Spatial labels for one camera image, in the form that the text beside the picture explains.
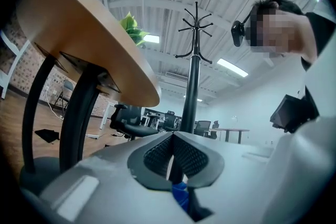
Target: chair armrest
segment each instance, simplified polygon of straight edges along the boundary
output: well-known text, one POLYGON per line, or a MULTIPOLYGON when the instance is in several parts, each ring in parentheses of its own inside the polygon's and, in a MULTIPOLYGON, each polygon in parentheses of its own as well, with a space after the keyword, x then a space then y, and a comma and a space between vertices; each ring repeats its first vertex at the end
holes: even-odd
POLYGON ((124 104, 115 104, 114 107, 115 107, 116 109, 118 109, 118 111, 119 111, 120 109, 127 109, 127 106, 124 105, 124 104))
POLYGON ((116 108, 116 111, 112 114, 111 123, 110 123, 110 127, 113 129, 116 128, 116 121, 117 121, 117 116, 118 116, 119 111, 121 109, 127 109, 127 106, 124 104, 115 104, 114 107, 116 108))

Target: white cable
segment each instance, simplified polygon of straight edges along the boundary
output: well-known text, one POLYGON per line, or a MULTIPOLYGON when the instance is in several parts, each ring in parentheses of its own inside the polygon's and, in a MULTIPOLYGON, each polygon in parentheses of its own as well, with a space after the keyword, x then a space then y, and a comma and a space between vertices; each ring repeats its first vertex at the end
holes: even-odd
POLYGON ((52 110, 52 108, 51 108, 51 106, 50 106, 50 104, 49 104, 48 94, 47 94, 47 93, 48 93, 48 90, 46 90, 46 98, 47 98, 47 103, 48 103, 48 105, 49 105, 49 107, 50 107, 50 110, 52 111, 53 114, 55 114, 55 116, 56 116, 57 118, 63 120, 64 118, 63 118, 62 116, 57 116, 57 114, 52 110))

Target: black hair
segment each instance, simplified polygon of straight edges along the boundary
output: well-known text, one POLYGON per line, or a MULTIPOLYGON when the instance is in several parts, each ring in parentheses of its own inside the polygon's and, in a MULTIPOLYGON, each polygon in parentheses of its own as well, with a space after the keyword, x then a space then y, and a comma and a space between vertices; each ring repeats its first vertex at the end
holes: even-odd
POLYGON ((279 4, 279 10, 290 12, 298 15, 303 15, 302 10, 297 4, 289 0, 259 0, 253 4, 253 9, 256 14, 265 14, 268 10, 275 8, 274 3, 279 4))

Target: white wall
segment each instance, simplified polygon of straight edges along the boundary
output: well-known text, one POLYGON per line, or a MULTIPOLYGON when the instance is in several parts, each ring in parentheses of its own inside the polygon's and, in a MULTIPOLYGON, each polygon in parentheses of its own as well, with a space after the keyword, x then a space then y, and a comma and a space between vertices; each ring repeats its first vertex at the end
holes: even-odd
MULTIPOLYGON (((157 110, 160 112, 167 112, 168 110, 174 111, 176 116, 182 116, 183 113, 183 106, 184 106, 184 100, 178 100, 172 97, 168 97, 163 95, 160 99, 160 103, 149 109, 157 110)), ((197 106, 196 110, 196 120, 206 120, 207 115, 205 114, 205 108, 202 106, 197 106)))
MULTIPOLYGON (((303 86, 305 71, 299 57, 290 57, 263 78, 253 81, 240 90, 216 100, 208 108, 208 118, 219 120, 219 127, 250 129, 243 133, 242 144, 275 146, 284 135, 275 129, 269 119, 285 94, 297 97, 303 86), (235 124, 232 116, 237 116, 235 124)), ((230 133, 230 142, 237 143, 238 133, 230 133)))

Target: wooden floor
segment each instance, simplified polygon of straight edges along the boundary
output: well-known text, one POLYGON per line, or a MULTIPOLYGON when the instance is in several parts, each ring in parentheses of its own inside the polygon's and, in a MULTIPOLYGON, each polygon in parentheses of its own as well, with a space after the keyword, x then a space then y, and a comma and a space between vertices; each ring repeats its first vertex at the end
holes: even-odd
MULTIPOLYGON (((0 101, 0 142, 17 179, 23 166, 21 134, 25 104, 25 98, 11 91, 7 91, 6 98, 0 101)), ((116 145, 127 141, 124 137, 111 136, 116 131, 110 129, 109 124, 104 125, 104 128, 100 130, 100 123, 101 119, 99 118, 91 117, 89 121, 87 134, 98 134, 100 137, 97 140, 86 137, 83 150, 84 158, 104 148, 105 144, 116 145)), ((39 104, 35 114, 34 131, 49 129, 60 133, 61 127, 62 120, 57 118, 48 106, 39 104)), ((58 157, 59 141, 48 144, 34 133, 33 150, 34 157, 58 157)))

